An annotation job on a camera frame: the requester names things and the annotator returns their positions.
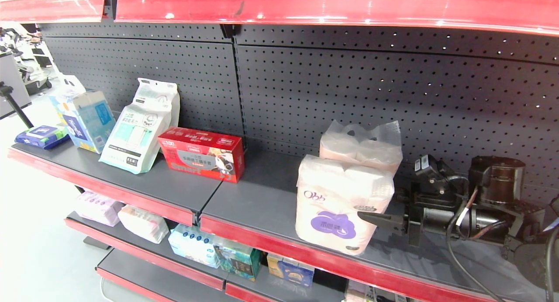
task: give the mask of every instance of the red product box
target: red product box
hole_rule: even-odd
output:
[[[170,169],[232,183],[243,175],[241,137],[171,127],[158,140]]]

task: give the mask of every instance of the brand logo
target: brand logo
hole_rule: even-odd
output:
[[[313,191],[305,191],[303,193],[303,195],[305,195],[306,198],[312,199],[314,201],[325,201],[326,200],[326,198],[324,198],[324,196],[318,195],[316,192],[313,192]]]

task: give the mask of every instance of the white packaging bag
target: white packaging bag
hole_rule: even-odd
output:
[[[76,199],[76,213],[80,217],[108,226],[115,226],[120,222],[118,211],[122,207],[123,203],[90,191],[83,192]]]
[[[402,161],[400,125],[392,121],[367,131],[332,121],[320,139],[320,157],[365,165],[394,174]]]
[[[178,125],[176,83],[138,78],[140,87],[122,109],[99,161],[134,174],[149,171],[159,151],[157,136]]]
[[[169,233],[163,217],[134,206],[124,206],[118,212],[118,218],[128,231],[156,244],[161,243]]]
[[[388,171],[307,155],[299,166],[295,230],[303,240],[361,254],[376,226],[357,211],[384,213],[394,184]]]

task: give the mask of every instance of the paper towel box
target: paper towel box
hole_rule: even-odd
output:
[[[74,145],[100,154],[116,121],[101,91],[65,90],[48,97]]]

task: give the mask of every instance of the plastic bag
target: plastic bag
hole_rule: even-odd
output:
[[[320,139],[320,157],[386,170],[394,177],[403,158],[400,125],[392,121],[367,131],[334,120]]]

